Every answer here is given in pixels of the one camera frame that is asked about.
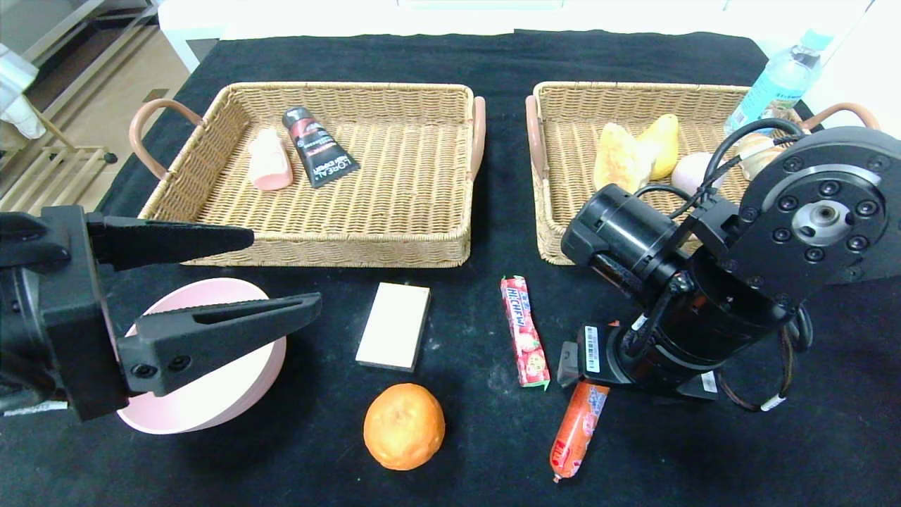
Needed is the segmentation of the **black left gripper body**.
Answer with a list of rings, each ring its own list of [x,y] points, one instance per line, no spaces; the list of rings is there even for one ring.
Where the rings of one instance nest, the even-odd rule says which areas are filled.
[[[85,421],[127,403],[86,214],[2,214],[3,415],[64,401]]]

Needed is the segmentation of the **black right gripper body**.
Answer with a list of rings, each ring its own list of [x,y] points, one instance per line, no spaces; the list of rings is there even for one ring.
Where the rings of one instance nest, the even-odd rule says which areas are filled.
[[[595,384],[634,384],[624,346],[632,334],[630,325],[582,325],[577,335],[579,378]]]

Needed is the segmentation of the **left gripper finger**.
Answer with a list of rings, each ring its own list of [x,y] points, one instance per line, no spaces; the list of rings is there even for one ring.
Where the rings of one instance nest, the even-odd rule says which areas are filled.
[[[183,263],[239,251],[255,241],[254,231],[202,223],[166,222],[86,214],[88,237],[100,264],[131,270],[151,264]]]
[[[313,323],[319,292],[142,315],[115,350],[131,392],[165,396]]]

